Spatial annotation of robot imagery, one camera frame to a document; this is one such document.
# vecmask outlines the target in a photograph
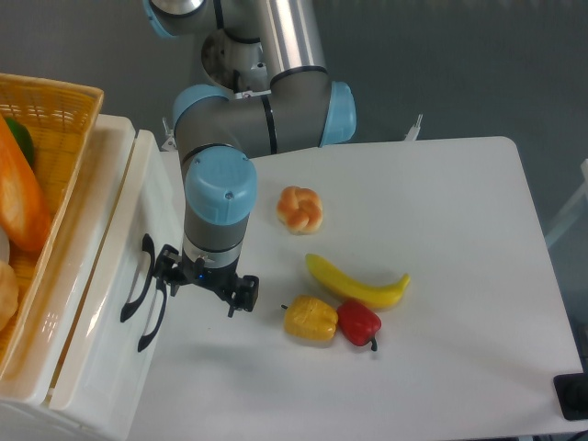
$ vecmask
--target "bread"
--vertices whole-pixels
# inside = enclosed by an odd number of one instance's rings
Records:
[[[322,224],[322,201],[309,188],[286,187],[277,203],[276,214],[294,234],[317,232]]]
[[[12,266],[0,261],[0,331],[18,308],[18,282]]]

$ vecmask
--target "wicker basket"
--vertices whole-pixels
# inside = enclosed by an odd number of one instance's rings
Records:
[[[0,332],[0,378],[14,352],[50,259],[104,93],[100,89],[0,73],[0,114],[25,125],[35,146],[33,172],[49,204],[52,224],[40,253],[11,246],[18,279],[18,311]]]

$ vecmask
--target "gray wall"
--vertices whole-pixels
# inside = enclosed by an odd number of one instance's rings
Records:
[[[202,81],[199,41],[160,40],[139,0],[2,0],[0,71],[101,87],[104,113],[164,139],[161,117]],[[588,158],[588,2],[316,0],[327,67],[355,94],[353,141],[503,135],[546,223]],[[572,324],[588,322],[588,222],[552,249]]]

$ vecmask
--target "banana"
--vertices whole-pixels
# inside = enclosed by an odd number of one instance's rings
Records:
[[[323,286],[343,299],[355,299],[369,308],[389,308],[400,301],[404,290],[411,282],[408,274],[391,285],[374,287],[361,283],[324,257],[316,254],[306,254],[306,267]]]

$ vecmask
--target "robotic arm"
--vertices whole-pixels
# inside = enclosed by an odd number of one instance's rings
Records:
[[[249,158],[348,141],[356,108],[325,68],[311,0],[144,0],[163,37],[208,35],[202,62],[216,85],[194,85],[174,104],[186,196],[181,253],[166,245],[154,275],[172,287],[215,292],[252,311],[259,280],[238,277],[257,178]]]

